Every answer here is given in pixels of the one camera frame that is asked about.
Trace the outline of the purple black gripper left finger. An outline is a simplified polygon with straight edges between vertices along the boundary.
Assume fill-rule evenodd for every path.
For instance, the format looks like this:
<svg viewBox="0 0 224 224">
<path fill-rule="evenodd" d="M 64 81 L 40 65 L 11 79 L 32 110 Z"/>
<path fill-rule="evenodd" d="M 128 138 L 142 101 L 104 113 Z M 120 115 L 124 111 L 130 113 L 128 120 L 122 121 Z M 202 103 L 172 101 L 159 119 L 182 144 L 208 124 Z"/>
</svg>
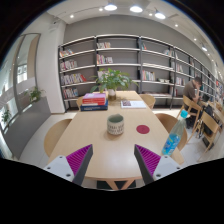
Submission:
<svg viewBox="0 0 224 224">
<path fill-rule="evenodd" d="M 59 155 L 44 170 L 80 186 L 92 155 L 93 146 L 87 145 L 68 156 Z"/>
</svg>

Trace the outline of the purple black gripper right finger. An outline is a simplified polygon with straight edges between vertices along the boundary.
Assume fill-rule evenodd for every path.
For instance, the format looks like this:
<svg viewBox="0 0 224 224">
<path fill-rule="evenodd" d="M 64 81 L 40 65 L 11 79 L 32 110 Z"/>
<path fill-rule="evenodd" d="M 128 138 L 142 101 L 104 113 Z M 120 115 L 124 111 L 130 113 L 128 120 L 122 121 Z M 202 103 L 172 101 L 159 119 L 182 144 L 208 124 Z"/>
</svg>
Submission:
<svg viewBox="0 0 224 224">
<path fill-rule="evenodd" d="M 140 145 L 134 146 L 134 155 L 145 184 L 150 184 L 181 169 L 170 156 L 159 156 Z"/>
</svg>

